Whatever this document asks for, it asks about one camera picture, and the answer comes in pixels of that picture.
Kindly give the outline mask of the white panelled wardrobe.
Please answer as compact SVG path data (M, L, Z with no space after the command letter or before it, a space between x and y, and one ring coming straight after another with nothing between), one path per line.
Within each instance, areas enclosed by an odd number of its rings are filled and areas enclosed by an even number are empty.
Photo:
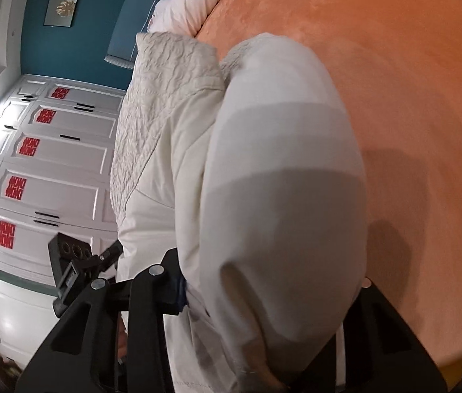
M0 353L26 365L56 323L49 241L115 241L109 173L123 91L22 75L0 90Z

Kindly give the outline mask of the orange plush bedspread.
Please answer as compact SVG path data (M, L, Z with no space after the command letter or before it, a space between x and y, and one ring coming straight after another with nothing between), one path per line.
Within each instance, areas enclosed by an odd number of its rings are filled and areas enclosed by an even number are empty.
M368 178L368 274L449 387L462 378L462 0L219 0L198 38L312 48Z

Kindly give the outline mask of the blue upholstered headboard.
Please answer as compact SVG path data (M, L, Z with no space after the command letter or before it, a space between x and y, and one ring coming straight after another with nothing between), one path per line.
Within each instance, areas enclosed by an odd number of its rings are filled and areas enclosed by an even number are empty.
M156 5L161 0L124 0L115 23L105 61L133 69L138 49L136 36L146 32Z

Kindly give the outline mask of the white puffer jacket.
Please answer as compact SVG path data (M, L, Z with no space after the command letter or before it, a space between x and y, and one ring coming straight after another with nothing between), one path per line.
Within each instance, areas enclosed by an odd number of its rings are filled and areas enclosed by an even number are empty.
M137 36L110 200L132 279L177 249L186 309L165 320L178 392L281 392L341 327L366 274L365 171L308 47L262 34L224 57Z

